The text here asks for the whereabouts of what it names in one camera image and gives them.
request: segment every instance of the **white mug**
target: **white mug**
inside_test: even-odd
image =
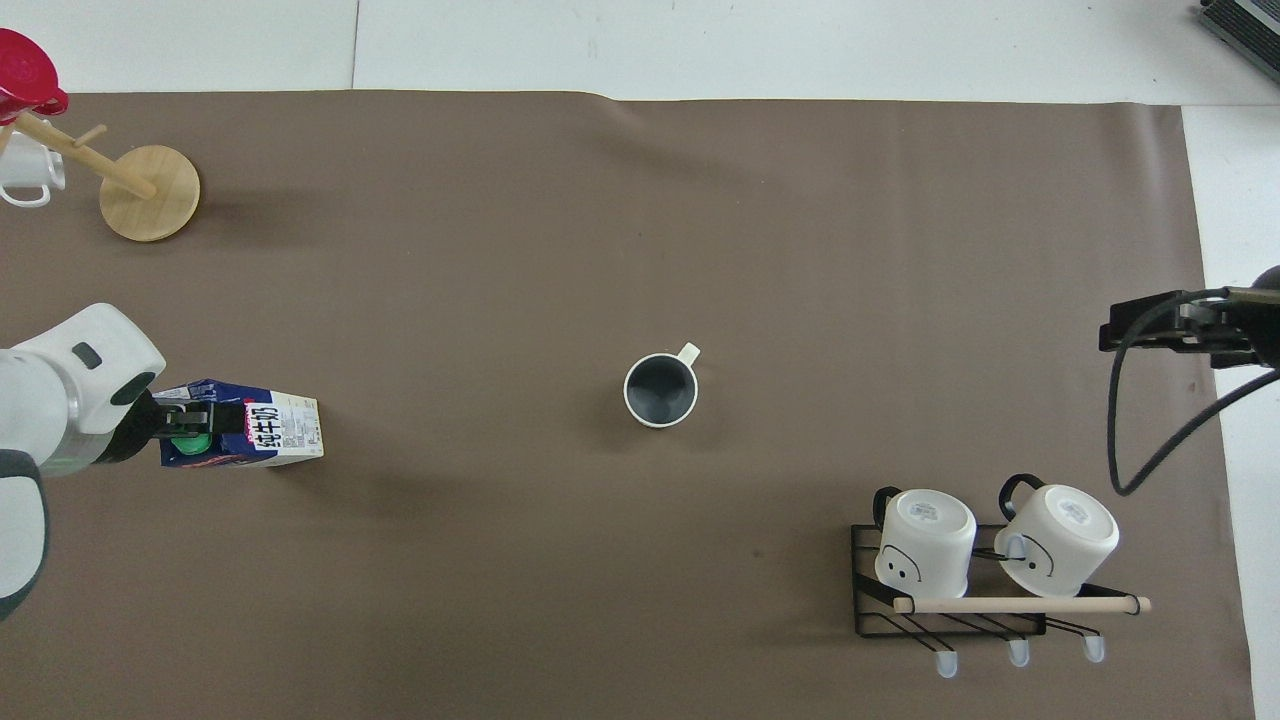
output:
[[[876,578],[911,597],[961,597],[978,523],[965,503],[936,489],[876,491],[872,516],[881,529]]]
[[[9,195],[10,188],[19,187],[38,187],[40,197],[20,200]],[[49,204],[55,187],[67,187],[63,156],[20,132],[9,136],[8,145],[0,151],[0,197],[18,208],[41,208]]]
[[[1018,510],[1014,489],[1036,492]],[[1000,488],[1000,511],[1009,525],[996,533],[1000,566],[1028,592],[1075,597],[1120,542],[1120,527],[1101,502],[1068,486],[1048,486],[1036,475],[1014,475]]]
[[[694,360],[701,351],[686,342],[678,355],[655,352],[636,360],[622,382],[622,400],[641,425],[669,428],[684,420],[698,402]]]

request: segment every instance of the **label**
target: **label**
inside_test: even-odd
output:
[[[916,501],[913,502],[908,509],[906,514],[915,520],[923,520],[925,523],[938,521],[938,509],[931,502]]]
[[[273,392],[271,402],[244,402],[244,437],[255,450],[278,455],[324,455],[315,400]]]
[[[1089,511],[1082,507],[1079,502],[1064,500],[1057,503],[1057,509],[1062,511],[1064,518],[1071,520],[1076,525],[1087,525],[1089,523]]]

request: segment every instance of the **black cable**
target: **black cable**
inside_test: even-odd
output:
[[[1135,474],[1133,479],[1129,480],[1129,484],[1126,486],[1120,484],[1120,469],[1116,462],[1116,405],[1119,402],[1119,392],[1120,392],[1120,368],[1124,364],[1125,354],[1129,351],[1129,347],[1132,347],[1133,343],[1138,340],[1138,336],[1147,329],[1147,325],[1149,325],[1156,318],[1158,318],[1164,313],[1167,313],[1178,307],[1179,305],[1192,302],[1196,300],[1206,300],[1210,297],[1226,297],[1228,292],[1229,291],[1224,287],[1216,290],[1198,290],[1194,292],[1183,292],[1175,295],[1174,297],[1170,297],[1169,300],[1165,300],[1164,302],[1160,302],[1149,307],[1146,313],[1139,315],[1138,319],[1134,320],[1132,325],[1129,325],[1129,329],[1120,340],[1120,345],[1116,346],[1116,356],[1115,360],[1112,360],[1111,363],[1111,383],[1107,388],[1107,470],[1111,473],[1111,487],[1116,491],[1116,495],[1121,497],[1128,497],[1129,495],[1133,495],[1133,492],[1142,486],[1142,483],[1147,479],[1147,477],[1151,475],[1151,473],[1155,471],[1155,469],[1166,457],[1169,457],[1169,455],[1179,445],[1181,445],[1184,439],[1187,439],[1193,432],[1196,432],[1197,428],[1207,423],[1210,418],[1217,415],[1236,400],[1240,400],[1244,396],[1260,388],[1263,388],[1276,380],[1280,380],[1280,370],[1272,370],[1266,375],[1262,375],[1249,383],[1245,383],[1239,388],[1236,388],[1235,391],[1220,397],[1216,402],[1202,410],[1198,415],[1196,415],[1185,425],[1183,425],[1176,433],[1174,433],[1167,441],[1165,441],[1165,443],[1160,446],[1160,450],[1157,450],[1156,454],[1151,456],[1151,460],[1148,460],[1142,466],[1142,469],[1138,470],[1138,474]]]

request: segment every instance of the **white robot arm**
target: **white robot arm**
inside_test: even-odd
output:
[[[97,460],[165,361],[123,313],[97,304],[0,350],[0,620],[44,565],[41,475]]]

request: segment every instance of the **black metal rack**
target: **black metal rack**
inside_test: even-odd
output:
[[[997,532],[1005,525],[980,524],[975,544],[991,547]],[[1050,629],[1076,634],[1083,639],[1084,655],[1091,662],[1101,662],[1106,657],[1106,644],[1102,634],[1089,626],[1050,618],[1046,612],[1023,612],[1021,606],[1034,606],[1038,598],[1028,597],[1005,575],[996,561],[978,560],[970,564],[970,598],[984,601],[1004,601],[1005,611],[928,611],[928,603],[910,594],[891,588],[874,577],[876,553],[879,551],[881,532],[876,525],[850,525],[850,560],[854,584],[854,630],[863,638],[911,638],[934,653],[934,664],[943,678],[955,676],[959,670],[959,656],[955,647],[943,638],[983,637],[997,638],[1009,644],[1009,660],[1015,666],[1030,662],[1029,638],[1044,635]],[[1132,602],[1111,602],[1108,606],[1129,610],[1098,610],[1091,598],[1130,598]],[[1079,611],[1123,611],[1138,615],[1149,609],[1147,598],[1139,598],[1102,585],[1084,584],[1075,598]]]

